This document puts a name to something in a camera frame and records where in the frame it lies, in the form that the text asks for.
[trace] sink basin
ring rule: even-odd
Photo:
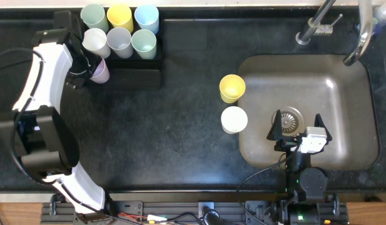
[[[276,110],[283,132],[294,136],[313,126],[320,113],[333,141],[311,157],[324,169],[367,169],[377,159],[378,137],[367,70],[360,62],[344,66],[344,56],[252,56],[238,69],[246,83],[238,106],[248,125],[239,134],[240,151],[252,166],[264,168],[282,152],[266,139]]]

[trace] wooden floor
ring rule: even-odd
[[[386,224],[386,202],[347,203],[350,224]],[[41,203],[0,203],[4,225],[37,225],[40,222]]]

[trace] faucet base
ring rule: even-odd
[[[307,41],[302,41],[302,40],[300,40],[299,36],[300,36],[300,32],[298,32],[295,35],[295,40],[297,41],[297,43],[299,43],[301,45],[307,45],[311,41],[311,39],[308,39]]]

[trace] sink drain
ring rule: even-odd
[[[280,109],[282,115],[282,132],[286,136],[293,136],[299,133],[303,127],[304,119],[301,113],[290,106]],[[276,112],[272,116],[272,124],[275,120]]]

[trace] chrome faucet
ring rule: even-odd
[[[313,35],[328,35],[333,32],[333,26],[342,17],[340,15],[331,25],[321,25],[321,20],[330,10],[336,0],[326,0],[319,8],[313,18],[310,18],[305,25],[302,32],[298,32],[295,36],[299,44],[305,45],[311,41]],[[373,15],[371,0],[358,0],[358,7],[360,11],[360,34],[357,47],[353,53],[346,56],[343,60],[344,65],[351,66],[358,60],[365,52],[373,30]]]

